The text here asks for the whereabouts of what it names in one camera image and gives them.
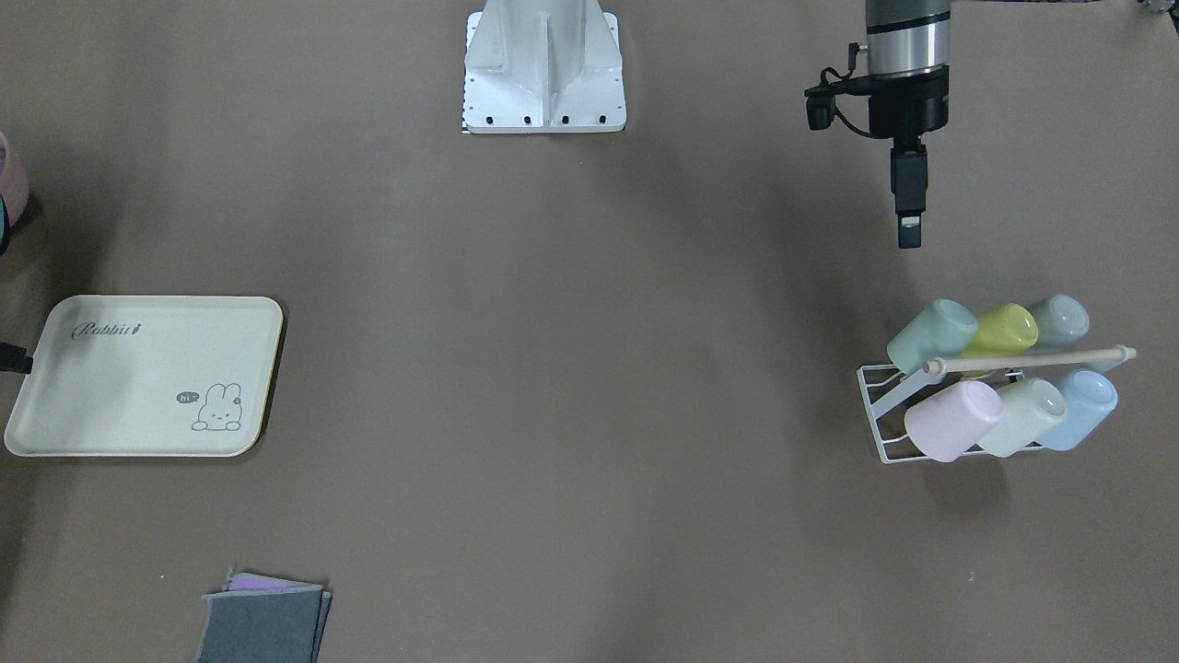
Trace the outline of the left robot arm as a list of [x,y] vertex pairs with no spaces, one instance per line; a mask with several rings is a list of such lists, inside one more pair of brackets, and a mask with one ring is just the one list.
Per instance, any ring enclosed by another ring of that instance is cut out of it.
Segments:
[[893,143],[890,190],[898,247],[922,244],[929,185],[923,134],[949,120],[949,1],[868,1],[867,76],[869,131]]

